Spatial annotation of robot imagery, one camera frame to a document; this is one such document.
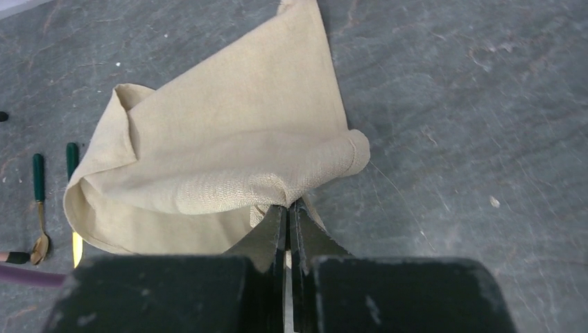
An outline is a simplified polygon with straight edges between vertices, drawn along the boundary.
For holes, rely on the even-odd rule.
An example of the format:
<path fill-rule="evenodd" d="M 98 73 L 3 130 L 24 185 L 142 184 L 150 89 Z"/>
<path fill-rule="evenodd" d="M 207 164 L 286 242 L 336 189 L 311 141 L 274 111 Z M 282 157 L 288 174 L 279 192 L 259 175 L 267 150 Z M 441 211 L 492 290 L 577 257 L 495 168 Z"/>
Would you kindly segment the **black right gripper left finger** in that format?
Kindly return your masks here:
<path fill-rule="evenodd" d="M 119 256 L 64 281 L 45 332 L 283 332 L 287 211 L 222 255 Z"/>

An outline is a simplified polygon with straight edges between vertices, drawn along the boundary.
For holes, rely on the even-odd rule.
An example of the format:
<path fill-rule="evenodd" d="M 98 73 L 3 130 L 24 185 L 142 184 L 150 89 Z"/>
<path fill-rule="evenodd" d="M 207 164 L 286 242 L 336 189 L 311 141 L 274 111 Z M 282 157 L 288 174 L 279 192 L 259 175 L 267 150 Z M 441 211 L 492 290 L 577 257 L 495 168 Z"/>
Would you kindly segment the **beige cloth napkin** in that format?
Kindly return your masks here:
<path fill-rule="evenodd" d="M 88 244 L 114 254 L 223 253 L 370 160 L 351 130 L 315 1 L 277 14 L 159 89 L 120 84 L 64 193 Z"/>

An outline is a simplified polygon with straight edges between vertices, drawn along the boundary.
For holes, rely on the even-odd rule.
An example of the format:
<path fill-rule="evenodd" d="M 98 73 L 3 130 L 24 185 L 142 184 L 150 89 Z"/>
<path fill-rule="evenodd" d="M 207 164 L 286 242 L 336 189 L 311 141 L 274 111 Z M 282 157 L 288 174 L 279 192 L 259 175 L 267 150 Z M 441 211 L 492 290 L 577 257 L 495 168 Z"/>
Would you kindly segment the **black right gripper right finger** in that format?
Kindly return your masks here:
<path fill-rule="evenodd" d="M 503 294 L 463 257 L 353 257 L 311 217 L 289 210 L 296 332 L 514 332 Z"/>

